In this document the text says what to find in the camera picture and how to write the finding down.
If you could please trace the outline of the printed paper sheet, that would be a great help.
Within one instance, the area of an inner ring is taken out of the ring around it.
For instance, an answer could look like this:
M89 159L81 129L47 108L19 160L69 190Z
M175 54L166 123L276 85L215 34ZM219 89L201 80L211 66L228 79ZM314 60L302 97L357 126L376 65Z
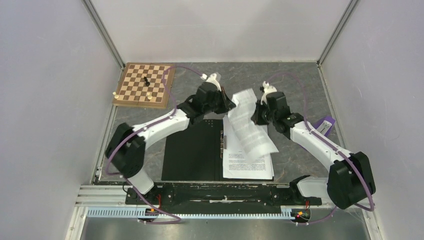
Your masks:
M246 160L252 162L268 154L277 153L279 150L264 127L251 120L257 101L253 89L248 88L233 94L231 101L236 107L228 112L228 120Z
M227 116L222 119L222 178L224 180L271 181L274 168L271 155L248 160Z

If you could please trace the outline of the blue folder with black inside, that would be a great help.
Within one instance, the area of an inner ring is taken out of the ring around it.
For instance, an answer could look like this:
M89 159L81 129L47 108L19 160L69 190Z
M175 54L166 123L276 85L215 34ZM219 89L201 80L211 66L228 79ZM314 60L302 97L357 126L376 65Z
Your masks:
M166 138L163 181L272 181L225 180L222 160L223 119L205 119Z

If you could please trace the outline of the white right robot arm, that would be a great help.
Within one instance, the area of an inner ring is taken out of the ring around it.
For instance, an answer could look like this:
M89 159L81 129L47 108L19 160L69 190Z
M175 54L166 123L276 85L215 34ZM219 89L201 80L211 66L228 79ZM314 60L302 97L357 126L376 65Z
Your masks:
M342 210L356 206L374 211L372 195L376 185L366 154L338 146L313 128L306 117L291 112L281 91L264 90L251 119L256 125L272 124L278 133L300 145L327 169L327 177L305 175L293 180L294 187L288 191L293 203L320 198Z

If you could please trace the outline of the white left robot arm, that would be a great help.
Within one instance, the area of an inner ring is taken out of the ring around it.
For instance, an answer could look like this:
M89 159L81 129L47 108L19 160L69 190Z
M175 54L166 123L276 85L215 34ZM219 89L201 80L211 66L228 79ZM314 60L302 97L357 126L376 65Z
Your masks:
M122 176L134 188L143 203L151 204L157 198L157 191L143 169L146 149L201 122L209 113L224 114L235 107L222 86L204 82L195 94L169 113L138 125L120 124L104 152L107 164L117 169L116 175Z

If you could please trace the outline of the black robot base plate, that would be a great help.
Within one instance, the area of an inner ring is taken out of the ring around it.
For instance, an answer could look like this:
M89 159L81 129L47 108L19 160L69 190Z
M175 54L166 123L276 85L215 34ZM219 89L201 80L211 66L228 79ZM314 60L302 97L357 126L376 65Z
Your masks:
M282 206L320 206L293 183L156 182L144 198L171 214L276 214Z

